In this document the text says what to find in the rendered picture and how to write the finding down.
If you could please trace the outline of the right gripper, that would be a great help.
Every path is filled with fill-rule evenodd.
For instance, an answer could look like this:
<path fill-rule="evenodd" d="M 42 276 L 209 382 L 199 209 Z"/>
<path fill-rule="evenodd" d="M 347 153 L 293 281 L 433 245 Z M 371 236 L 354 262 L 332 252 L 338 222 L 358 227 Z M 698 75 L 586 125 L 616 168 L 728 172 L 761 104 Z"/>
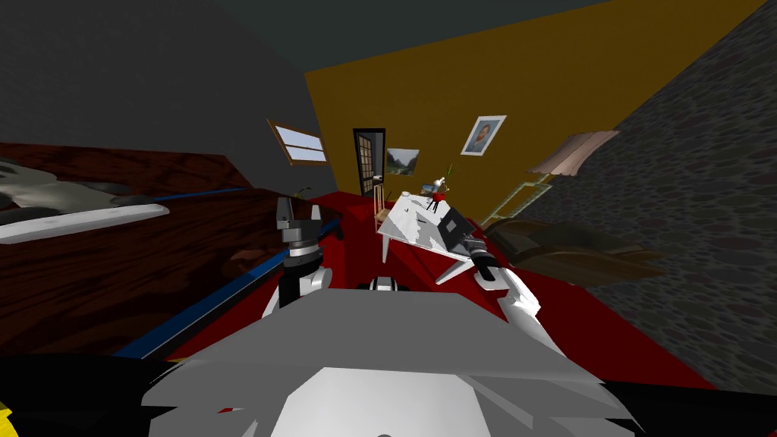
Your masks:
<path fill-rule="evenodd" d="M 444 213 L 433 209 L 436 223 L 436 233 L 432 235 L 432 245 L 437 250 L 445 249 L 455 252 L 462 242 L 471 237 L 476 230 L 475 225 L 465 218 L 456 208 L 449 207 Z"/>

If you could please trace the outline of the wooden framed window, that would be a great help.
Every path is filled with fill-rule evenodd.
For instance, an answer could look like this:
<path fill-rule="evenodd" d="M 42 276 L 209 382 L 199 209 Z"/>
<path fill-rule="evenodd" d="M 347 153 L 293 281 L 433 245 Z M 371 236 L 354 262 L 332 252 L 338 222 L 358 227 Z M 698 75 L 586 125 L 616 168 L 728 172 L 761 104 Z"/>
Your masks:
<path fill-rule="evenodd" d="M 329 165 L 321 137 L 270 119 L 267 122 L 290 165 Z"/>

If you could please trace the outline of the beige curtain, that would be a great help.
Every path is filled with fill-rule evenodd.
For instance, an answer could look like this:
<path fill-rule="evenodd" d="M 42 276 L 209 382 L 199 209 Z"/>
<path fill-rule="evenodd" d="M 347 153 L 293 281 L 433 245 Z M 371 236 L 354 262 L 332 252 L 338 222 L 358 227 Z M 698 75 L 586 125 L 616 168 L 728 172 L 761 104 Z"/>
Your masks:
<path fill-rule="evenodd" d="M 576 176 L 582 164 L 602 145 L 620 133 L 601 130 L 571 135 L 545 160 L 527 173 Z"/>

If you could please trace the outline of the brown sofa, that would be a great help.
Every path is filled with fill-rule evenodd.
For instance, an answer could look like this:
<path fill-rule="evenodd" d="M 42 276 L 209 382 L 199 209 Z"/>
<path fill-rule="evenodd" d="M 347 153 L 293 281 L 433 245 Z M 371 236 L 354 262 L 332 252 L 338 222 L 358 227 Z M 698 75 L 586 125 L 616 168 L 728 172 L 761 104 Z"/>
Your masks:
<path fill-rule="evenodd" d="M 664 253 L 574 222 L 504 218 L 483 231 L 512 267 L 594 288 L 666 275 Z"/>

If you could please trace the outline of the light wooden chair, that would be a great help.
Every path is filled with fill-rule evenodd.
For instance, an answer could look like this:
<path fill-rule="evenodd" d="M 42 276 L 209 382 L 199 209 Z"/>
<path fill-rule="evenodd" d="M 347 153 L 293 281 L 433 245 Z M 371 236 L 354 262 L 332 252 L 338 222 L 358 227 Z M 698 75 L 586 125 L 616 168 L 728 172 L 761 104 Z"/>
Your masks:
<path fill-rule="evenodd" d="M 391 208 L 386 207 L 386 200 L 389 196 L 392 195 L 392 192 L 389 191 L 388 193 L 385 193 L 384 184 L 376 181 L 373 184 L 372 193 L 373 193 L 372 206 L 373 206 L 375 230 L 378 231 L 380 225 L 385 221 L 386 217 L 388 216 L 391 210 Z"/>

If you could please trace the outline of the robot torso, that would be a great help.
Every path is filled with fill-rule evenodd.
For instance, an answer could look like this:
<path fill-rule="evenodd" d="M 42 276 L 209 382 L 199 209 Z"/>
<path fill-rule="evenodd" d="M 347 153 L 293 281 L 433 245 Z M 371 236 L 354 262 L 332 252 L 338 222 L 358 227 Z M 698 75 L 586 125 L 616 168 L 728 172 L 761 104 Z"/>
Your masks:
<path fill-rule="evenodd" d="M 637 437 L 515 279 L 500 319 L 451 293 L 323 289 L 176 365 L 149 437 Z"/>

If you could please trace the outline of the pale green frame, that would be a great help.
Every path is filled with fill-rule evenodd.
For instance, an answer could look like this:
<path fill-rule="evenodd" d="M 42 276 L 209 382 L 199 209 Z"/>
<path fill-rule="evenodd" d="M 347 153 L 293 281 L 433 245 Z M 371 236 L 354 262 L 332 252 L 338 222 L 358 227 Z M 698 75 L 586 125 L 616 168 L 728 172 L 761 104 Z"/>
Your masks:
<path fill-rule="evenodd" d="M 494 208 L 494 210 L 491 211 L 490 214 L 486 218 L 484 218 L 480 222 L 481 227 L 485 227 L 492 221 L 498 221 L 501 219 L 509 219 L 514 218 L 519 213 L 523 212 L 527 207 L 529 207 L 533 202 L 538 200 L 543 194 L 545 194 L 547 191 L 549 191 L 552 188 L 552 185 L 547 184 L 546 182 L 551 178 L 550 174 L 542 174 L 537 180 L 535 181 L 524 181 L 520 185 L 516 186 L 515 189 L 513 189 L 512 192 L 509 193 L 509 195 L 506 196 L 506 198 L 503 199 L 503 201 L 500 202 L 500 204 L 497 205 L 497 207 Z M 521 204 L 517 205 L 513 210 L 511 210 L 509 213 L 506 213 L 504 215 L 499 215 L 500 211 L 503 210 L 511 201 L 523 190 L 526 188 L 533 188 L 535 189 L 534 192 L 532 192 L 530 195 L 528 195 Z"/>

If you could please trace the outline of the portrait picture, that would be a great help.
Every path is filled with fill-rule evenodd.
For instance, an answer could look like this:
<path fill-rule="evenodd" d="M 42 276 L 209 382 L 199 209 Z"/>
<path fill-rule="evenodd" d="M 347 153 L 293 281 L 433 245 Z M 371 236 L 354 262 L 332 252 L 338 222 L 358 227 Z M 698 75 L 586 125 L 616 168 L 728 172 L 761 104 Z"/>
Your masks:
<path fill-rule="evenodd" d="M 469 132 L 461 155 L 482 156 L 506 118 L 506 115 L 479 116 Z"/>

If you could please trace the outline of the white table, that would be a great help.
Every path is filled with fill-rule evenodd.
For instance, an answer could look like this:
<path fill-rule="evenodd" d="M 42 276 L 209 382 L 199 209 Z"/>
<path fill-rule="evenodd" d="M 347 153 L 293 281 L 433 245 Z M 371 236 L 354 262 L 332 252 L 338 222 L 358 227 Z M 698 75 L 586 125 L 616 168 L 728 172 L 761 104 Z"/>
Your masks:
<path fill-rule="evenodd" d="M 438 219 L 433 215 L 433 209 L 444 213 L 450 205 L 443 197 L 447 193 L 446 177 L 433 182 L 430 193 L 424 196 L 403 192 L 395 201 L 385 221 L 377 231 L 382 235 L 382 261 L 388 256 L 389 243 L 398 241 L 412 247 L 427 250 L 431 253 L 446 256 L 455 261 L 436 284 L 440 285 L 474 267 L 469 250 L 462 245 L 455 252 L 445 249 L 437 250 L 432 245 L 432 235 L 436 233 Z"/>

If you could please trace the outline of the landscape picture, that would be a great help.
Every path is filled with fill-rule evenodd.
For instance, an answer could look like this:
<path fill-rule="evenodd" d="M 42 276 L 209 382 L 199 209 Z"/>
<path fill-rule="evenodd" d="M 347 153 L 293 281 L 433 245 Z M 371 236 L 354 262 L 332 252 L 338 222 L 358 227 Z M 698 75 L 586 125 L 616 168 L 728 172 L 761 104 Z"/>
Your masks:
<path fill-rule="evenodd" d="M 385 155 L 386 173 L 413 176 L 419 154 L 418 149 L 388 148 Z"/>

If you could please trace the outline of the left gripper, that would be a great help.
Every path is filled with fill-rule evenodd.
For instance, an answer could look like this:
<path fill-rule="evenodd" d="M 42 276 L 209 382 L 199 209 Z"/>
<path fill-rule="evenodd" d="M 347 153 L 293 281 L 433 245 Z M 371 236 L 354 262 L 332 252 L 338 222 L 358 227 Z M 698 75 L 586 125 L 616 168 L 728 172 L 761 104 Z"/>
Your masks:
<path fill-rule="evenodd" d="M 279 197 L 276 209 L 276 227 L 281 231 L 282 241 L 290 246 L 317 245 L 322 227 L 319 205 L 312 205 L 310 219 L 294 220 L 291 199 Z"/>

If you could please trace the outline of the black glazed door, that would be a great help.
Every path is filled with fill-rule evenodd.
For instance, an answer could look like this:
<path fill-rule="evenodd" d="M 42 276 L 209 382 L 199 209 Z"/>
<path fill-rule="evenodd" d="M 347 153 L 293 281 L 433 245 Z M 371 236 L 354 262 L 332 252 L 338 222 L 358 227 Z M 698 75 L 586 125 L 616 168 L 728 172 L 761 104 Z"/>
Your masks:
<path fill-rule="evenodd" d="M 353 129 L 360 194 L 372 197 L 385 174 L 385 128 Z"/>

